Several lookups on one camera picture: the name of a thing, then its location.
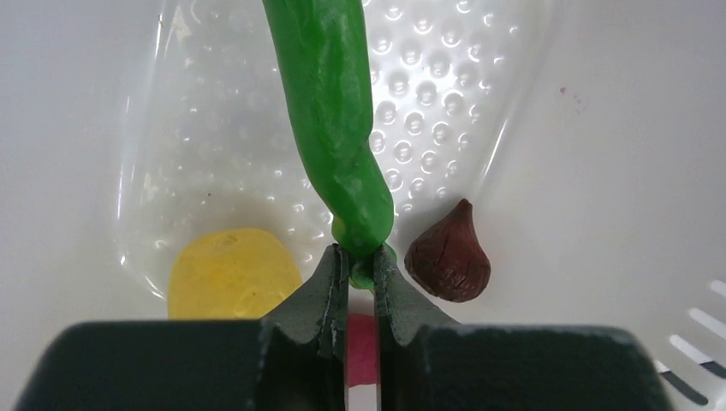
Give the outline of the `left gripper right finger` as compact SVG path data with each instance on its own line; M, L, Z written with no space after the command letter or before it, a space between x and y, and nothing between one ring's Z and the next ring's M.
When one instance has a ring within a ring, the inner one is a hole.
M426 349L430 331L455 325L452 317L401 274L386 245L373 255L378 342L378 409L428 410L431 368Z

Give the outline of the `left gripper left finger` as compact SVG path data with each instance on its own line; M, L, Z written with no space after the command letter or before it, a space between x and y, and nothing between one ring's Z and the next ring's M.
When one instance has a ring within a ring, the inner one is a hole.
M312 274L270 314L260 364L262 410L345 410L348 256L329 245Z

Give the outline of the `yellow lemon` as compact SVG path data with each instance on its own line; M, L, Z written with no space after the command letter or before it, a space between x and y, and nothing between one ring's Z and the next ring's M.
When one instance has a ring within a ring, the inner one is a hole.
M170 272L170 319L259 319L302 285L290 251L257 228L204 235L178 254Z

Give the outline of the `white plastic basket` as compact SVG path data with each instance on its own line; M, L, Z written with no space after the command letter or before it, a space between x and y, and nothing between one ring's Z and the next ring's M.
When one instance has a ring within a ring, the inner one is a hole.
M725 407L725 4L366 1L390 244L469 199L461 322L633 332ZM1 4L1 407L61 331L161 319L191 240L259 224L309 277L330 214L258 1Z

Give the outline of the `green chili pepper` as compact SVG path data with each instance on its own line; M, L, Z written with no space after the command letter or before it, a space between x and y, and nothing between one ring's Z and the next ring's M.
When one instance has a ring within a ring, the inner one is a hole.
M332 214L350 280L374 287L373 255L390 235L394 205L370 145L372 85L359 1L266 1L295 144Z

